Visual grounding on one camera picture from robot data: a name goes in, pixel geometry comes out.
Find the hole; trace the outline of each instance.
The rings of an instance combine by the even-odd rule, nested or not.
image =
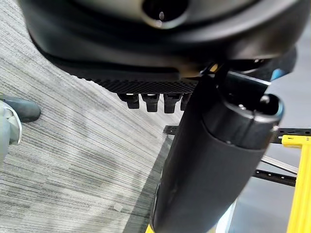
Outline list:
[[[257,107],[257,111],[267,114],[267,115],[275,115],[279,111],[279,100],[274,95],[266,95],[267,98],[269,98],[269,101],[262,101],[259,103]]]
[[[142,4],[144,13],[159,23],[177,19],[187,7],[188,0],[145,0]]]

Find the yellow metal bar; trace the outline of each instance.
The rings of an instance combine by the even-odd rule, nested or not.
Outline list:
[[[148,225],[146,233],[154,233],[154,231],[151,229],[150,225]]]
[[[311,233],[311,136],[285,135],[282,144],[285,147],[301,148],[287,233]]]
[[[213,227],[212,229],[210,229],[208,233],[216,233],[216,227]]]

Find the person's leg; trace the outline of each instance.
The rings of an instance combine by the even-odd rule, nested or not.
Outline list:
[[[0,100],[0,162],[3,162],[8,146],[21,139],[21,122],[15,110]]]
[[[9,145],[20,143],[21,122],[36,121],[40,114],[40,107],[32,101],[0,96],[0,164],[4,161]]]
[[[8,152],[10,143],[10,123],[9,121],[0,115],[0,164],[3,163],[4,158]]]
[[[23,123],[36,121],[40,117],[40,107],[30,100],[23,100],[2,94],[0,95],[0,101],[10,105]]]

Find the gray carpet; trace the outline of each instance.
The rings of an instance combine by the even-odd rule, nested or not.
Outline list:
[[[34,48],[18,6],[0,0],[0,91],[34,100],[0,168],[1,233],[139,233],[182,112],[128,110],[116,94],[52,66]]]

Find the metal bracket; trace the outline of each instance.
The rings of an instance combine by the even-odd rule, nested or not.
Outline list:
[[[166,125],[163,133],[168,135],[175,135],[177,130],[178,125]],[[282,137],[284,135],[311,136],[311,129],[279,128],[271,143],[282,144]]]
[[[278,173],[273,173],[269,171],[263,171],[263,170],[256,170],[253,174],[253,177],[263,179],[266,181],[272,181],[275,183],[281,183],[284,185],[288,185],[291,187],[295,187],[296,185],[296,177],[293,176],[286,176]]]
[[[289,165],[289,164],[286,164],[286,163],[284,163],[282,161],[279,161],[277,159],[268,157],[266,155],[263,156],[261,161],[263,163],[265,163],[265,164],[269,164],[271,166],[275,166],[275,167],[280,168],[280,169],[282,169],[284,171],[290,172],[290,173],[292,173],[294,175],[297,175],[297,173],[298,173],[298,168],[297,167]]]

